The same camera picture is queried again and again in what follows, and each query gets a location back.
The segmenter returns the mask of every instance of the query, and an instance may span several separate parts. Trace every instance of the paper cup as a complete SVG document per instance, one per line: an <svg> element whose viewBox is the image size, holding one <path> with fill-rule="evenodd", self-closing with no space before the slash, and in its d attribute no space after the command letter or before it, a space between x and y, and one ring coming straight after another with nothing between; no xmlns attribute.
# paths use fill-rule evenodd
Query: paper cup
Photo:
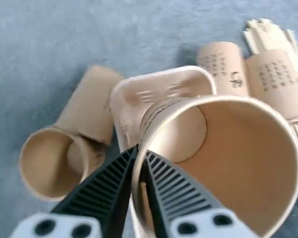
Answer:
<svg viewBox="0 0 298 238"><path fill-rule="evenodd" d="M73 92L55 126L109 145L114 125L109 98L112 89L122 79L122 76L108 68L90 68Z"/></svg>
<svg viewBox="0 0 298 238"><path fill-rule="evenodd" d="M154 103L177 97L213 95L216 92L212 76L197 66L173 68L121 81L110 99L120 151L139 142L142 117Z"/></svg>
<svg viewBox="0 0 298 238"><path fill-rule="evenodd" d="M146 152L165 126L196 107L202 112L200 119L207 122L205 141L191 158L176 165L201 182L259 236L270 237L298 196L298 144L290 125L277 111L247 97L183 99L155 111L141 129L132 177L133 202L140 223L150 233L139 188Z"/></svg>
<svg viewBox="0 0 298 238"><path fill-rule="evenodd" d="M203 46L197 63L213 76L218 94L247 96L245 61L241 49L231 42L213 42Z"/></svg>
<svg viewBox="0 0 298 238"><path fill-rule="evenodd" d="M50 127L27 139L19 167L23 181L35 195L60 201L98 169L104 158L100 143Z"/></svg>
<svg viewBox="0 0 298 238"><path fill-rule="evenodd" d="M265 51L246 61L252 96L298 121L298 73L284 50Z"/></svg>

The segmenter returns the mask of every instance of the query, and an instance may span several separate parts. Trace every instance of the floor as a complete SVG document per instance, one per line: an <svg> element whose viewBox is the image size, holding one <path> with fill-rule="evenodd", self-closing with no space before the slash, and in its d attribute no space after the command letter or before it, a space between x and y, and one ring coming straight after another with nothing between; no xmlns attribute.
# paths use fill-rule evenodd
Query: floor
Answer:
<svg viewBox="0 0 298 238"><path fill-rule="evenodd" d="M155 72L194 64L210 41L238 43L247 55L241 31L259 17L298 34L298 0L0 0L0 238L55 205L26 190L19 151L57 119L89 65L125 77ZM133 237L129 216L124 237ZM274 237L298 238L298 202Z"/></svg>

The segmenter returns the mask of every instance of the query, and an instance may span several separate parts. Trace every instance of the white plastic container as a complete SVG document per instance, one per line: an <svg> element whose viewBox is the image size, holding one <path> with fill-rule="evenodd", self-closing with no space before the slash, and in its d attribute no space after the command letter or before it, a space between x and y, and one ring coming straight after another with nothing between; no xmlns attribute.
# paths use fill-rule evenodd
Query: white plastic container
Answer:
<svg viewBox="0 0 298 238"><path fill-rule="evenodd" d="M212 76L197 66L173 68L120 81L110 98L120 151L139 142L141 120L154 103L175 97L214 95L216 92Z"/></svg>

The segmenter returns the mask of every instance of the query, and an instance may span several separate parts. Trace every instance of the cup rim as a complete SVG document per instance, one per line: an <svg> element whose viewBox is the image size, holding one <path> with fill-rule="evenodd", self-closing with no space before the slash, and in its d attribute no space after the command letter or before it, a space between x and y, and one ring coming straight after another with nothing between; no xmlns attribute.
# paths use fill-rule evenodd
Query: cup rim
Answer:
<svg viewBox="0 0 298 238"><path fill-rule="evenodd" d="M30 184L30 182L26 178L25 173L24 173L24 169L23 169L23 166L22 166L22 161L24 159L24 151L25 151L26 146L28 145L28 143L31 141L31 139L33 139L38 134L46 133L46 132L50 132L50 131L57 132L57 133L60 133L62 135L68 136L73 141L73 143L75 143L79 147L79 150L81 151L82 158L83 158L83 173L81 174L81 178L80 178L79 183L81 183L87 177L87 175L88 175L88 169L89 169L89 164L88 164L88 160L87 160L87 152L84 149L82 149L81 142L79 141L80 138L78 138L78 136L75 135L75 134L67 133L66 131L61 130L61 129L55 127L55 126L49 126L49 127L45 127L45 128L39 129L38 131L32 133L26 139L26 141L24 142L24 144L23 144L23 146L21 148L20 157L19 157L19 161L18 161L18 166L19 166L19 169L20 169L21 179L24 182L24 184L26 185L26 187L32 193L34 193L35 196L39 197L43 201L52 201L53 202L53 201L61 201L62 199L64 199L67 196L67 194L62 195L62 196L50 197L50 196L46 196L46 195L43 195L42 193L38 192Z"/></svg>
<svg viewBox="0 0 298 238"><path fill-rule="evenodd" d="M223 102L223 101L231 101L231 102L241 102L241 103L249 103L253 105L254 107L264 111L267 114L270 114L272 116L272 119L275 120L275 122L286 132L286 134L289 136L290 142L294 147L295 151L295 160L296 160L296 166L297 166L297 174L296 174L296 184L295 189L293 191L293 195L291 200L289 201L287 207L284 209L282 216L278 219L278 221L272 226L264 235L264 238L268 238L272 236L276 230L282 225L282 223L285 221L287 216L290 214L293 206L295 205L295 202L298 197L298 143L295 135L293 134L293 131L291 129L291 126L288 124L286 119L271 108L269 105L261 102L258 99L250 98L250 97L239 97L239 96L232 96L232 95L221 95L221 96L203 96L198 98L186 98L182 101L183 106L179 108L176 111L173 111L168 118L166 118L161 124L159 125L158 129L154 131L148 137L145 141L145 143L142 143L139 145L139 151L135 160L135 164L133 167L133 173L132 173L132 201L134 205L134 211L136 213L136 216L144 229L145 232L151 234L151 230L148 229L147 224L144 219L144 215L141 212L143 209L141 209L141 196L140 196L140 188L139 188L139 178L140 178L140 172L143 165L143 162L146 157L147 150L149 146L151 145L154 138L157 136L157 134L160 132L160 130L168 124L171 120L176 118L178 115L183 113L185 110L189 109L190 107L202 105L202 104L208 104L208 103L214 103L214 102Z"/></svg>

